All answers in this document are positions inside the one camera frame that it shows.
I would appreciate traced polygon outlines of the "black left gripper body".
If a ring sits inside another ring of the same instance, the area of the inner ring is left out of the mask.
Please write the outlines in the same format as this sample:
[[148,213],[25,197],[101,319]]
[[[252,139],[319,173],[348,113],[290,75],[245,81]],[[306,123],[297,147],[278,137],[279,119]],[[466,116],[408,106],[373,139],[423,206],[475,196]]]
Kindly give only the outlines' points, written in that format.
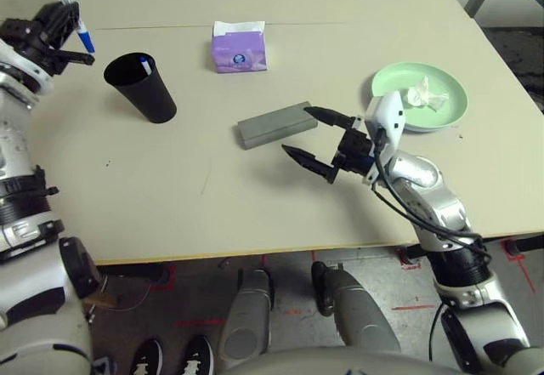
[[60,75],[66,66],[50,66],[50,49],[60,49],[65,42],[50,39],[50,15],[55,3],[44,5],[32,20],[6,19],[1,24],[1,39],[15,52],[44,69],[50,76]]

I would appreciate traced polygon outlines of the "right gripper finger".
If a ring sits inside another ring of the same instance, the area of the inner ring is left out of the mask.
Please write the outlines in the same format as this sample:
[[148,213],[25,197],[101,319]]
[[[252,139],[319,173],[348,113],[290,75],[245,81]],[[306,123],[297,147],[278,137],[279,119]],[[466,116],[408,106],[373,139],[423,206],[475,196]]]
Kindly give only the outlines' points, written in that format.
[[318,161],[315,155],[290,145],[282,145],[284,152],[301,167],[315,173],[332,184],[337,177],[339,168]]
[[329,126],[340,127],[344,130],[357,128],[360,124],[360,119],[358,117],[346,116],[332,109],[319,106],[308,106],[303,109],[318,122],[323,122]]

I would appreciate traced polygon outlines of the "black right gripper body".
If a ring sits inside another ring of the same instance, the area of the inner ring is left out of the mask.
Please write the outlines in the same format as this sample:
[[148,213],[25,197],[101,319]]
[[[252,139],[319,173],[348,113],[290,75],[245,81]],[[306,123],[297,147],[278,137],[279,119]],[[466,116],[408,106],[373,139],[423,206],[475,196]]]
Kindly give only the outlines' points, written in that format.
[[374,164],[372,147],[373,143],[365,133],[353,127],[345,127],[337,152],[331,161],[331,176],[336,178],[338,171],[343,170],[365,177]]

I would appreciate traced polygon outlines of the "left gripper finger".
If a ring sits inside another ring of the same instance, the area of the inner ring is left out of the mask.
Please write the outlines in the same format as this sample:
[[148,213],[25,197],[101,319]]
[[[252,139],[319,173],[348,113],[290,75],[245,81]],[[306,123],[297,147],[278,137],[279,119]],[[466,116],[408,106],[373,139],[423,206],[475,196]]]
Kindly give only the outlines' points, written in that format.
[[95,58],[91,54],[64,51],[60,49],[50,49],[48,54],[50,66],[66,66],[70,63],[92,65],[95,61]]
[[50,15],[50,39],[52,42],[65,42],[79,26],[79,4],[55,3]]

